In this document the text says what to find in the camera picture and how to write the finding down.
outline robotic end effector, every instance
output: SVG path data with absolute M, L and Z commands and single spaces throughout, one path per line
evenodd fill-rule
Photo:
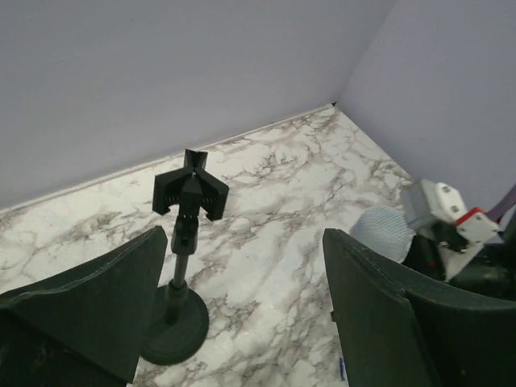
M 416 181 L 402 192 L 402 205 L 409 227 L 436 244 L 446 282 L 500 231 L 498 222 L 478 207 L 468 210 L 459 191 L 444 183 Z

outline black metal stand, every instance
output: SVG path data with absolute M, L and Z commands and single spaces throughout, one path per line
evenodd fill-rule
M 203 345 L 210 325 L 202 298 L 185 281 L 189 256 L 195 253 L 202 207 L 211 221 L 221 219 L 229 187 L 204 170 L 207 152 L 185 152 L 182 169 L 156 176 L 152 209 L 166 214 L 179 205 L 172 238 L 176 254 L 173 279 L 158 288 L 142 357 L 158 365 L 178 364 Z

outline stand base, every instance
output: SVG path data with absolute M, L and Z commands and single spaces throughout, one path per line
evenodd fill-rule
M 164 320 L 166 286 L 156 292 L 149 331 L 141 356 L 157 365 L 179 364 L 192 357 L 206 340 L 210 317 L 202 298 L 189 289 L 179 319 L 168 325 Z

